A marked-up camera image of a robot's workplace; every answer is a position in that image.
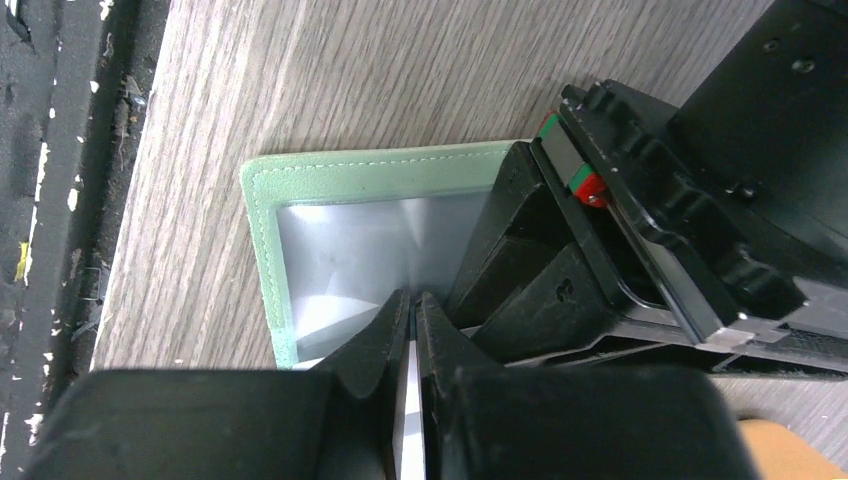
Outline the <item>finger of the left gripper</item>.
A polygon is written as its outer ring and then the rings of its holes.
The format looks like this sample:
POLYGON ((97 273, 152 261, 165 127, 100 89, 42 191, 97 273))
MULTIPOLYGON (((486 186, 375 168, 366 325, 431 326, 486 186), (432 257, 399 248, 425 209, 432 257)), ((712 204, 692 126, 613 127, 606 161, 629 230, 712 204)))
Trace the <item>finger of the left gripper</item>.
POLYGON ((541 156, 538 142, 516 142, 500 165, 446 301, 458 328, 480 327, 519 300, 529 301, 532 313, 561 302, 563 281, 542 274, 575 237, 541 156))
POLYGON ((503 365, 603 363, 689 345, 677 326, 635 320, 611 306, 574 244, 506 300, 471 341, 503 365))

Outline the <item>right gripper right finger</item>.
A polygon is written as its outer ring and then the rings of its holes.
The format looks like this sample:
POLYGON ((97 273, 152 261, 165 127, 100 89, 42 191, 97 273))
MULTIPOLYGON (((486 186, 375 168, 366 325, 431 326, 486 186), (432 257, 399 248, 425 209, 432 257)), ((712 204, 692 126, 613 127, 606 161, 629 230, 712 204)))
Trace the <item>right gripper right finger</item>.
POLYGON ((429 479, 755 479, 720 392, 674 366, 507 367, 416 302, 429 479))

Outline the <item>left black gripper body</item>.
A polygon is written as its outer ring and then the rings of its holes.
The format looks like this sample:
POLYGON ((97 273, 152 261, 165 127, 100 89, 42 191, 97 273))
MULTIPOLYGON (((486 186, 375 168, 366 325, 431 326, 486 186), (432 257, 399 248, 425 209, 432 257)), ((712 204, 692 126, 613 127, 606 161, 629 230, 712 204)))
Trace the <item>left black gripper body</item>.
POLYGON ((847 371, 847 5, 777 1, 680 107, 569 86, 529 147, 582 256, 546 347, 847 371))

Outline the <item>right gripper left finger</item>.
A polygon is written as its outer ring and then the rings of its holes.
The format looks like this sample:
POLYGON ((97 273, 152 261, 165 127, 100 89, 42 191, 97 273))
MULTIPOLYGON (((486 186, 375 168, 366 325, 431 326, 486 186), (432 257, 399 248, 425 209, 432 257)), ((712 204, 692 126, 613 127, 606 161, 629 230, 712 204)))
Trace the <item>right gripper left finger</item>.
POLYGON ((62 397, 27 479, 393 479, 410 296, 307 370, 106 370, 62 397))

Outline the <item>white card black stripe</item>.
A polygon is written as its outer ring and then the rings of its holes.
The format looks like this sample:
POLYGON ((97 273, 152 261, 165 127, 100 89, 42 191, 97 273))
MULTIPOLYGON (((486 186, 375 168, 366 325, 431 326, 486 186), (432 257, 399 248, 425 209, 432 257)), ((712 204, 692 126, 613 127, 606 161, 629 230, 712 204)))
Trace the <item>white card black stripe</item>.
POLYGON ((401 357, 392 435, 396 479, 426 478, 420 374, 416 341, 408 341, 401 357))

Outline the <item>green card holder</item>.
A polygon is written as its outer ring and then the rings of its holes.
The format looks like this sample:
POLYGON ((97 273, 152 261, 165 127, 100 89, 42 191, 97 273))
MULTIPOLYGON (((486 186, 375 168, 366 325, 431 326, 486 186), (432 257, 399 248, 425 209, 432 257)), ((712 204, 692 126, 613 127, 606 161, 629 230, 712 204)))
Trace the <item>green card holder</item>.
POLYGON ((314 364, 392 292, 449 297, 509 141, 267 155, 241 187, 276 365, 314 364))

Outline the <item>yellow oval tray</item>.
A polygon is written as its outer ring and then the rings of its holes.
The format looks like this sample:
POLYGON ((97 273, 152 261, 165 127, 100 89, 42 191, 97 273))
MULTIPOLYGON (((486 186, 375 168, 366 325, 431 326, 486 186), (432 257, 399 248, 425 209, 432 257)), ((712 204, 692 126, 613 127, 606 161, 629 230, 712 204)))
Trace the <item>yellow oval tray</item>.
POLYGON ((783 425, 762 419, 737 422, 762 479, 846 479, 847 473, 783 425))

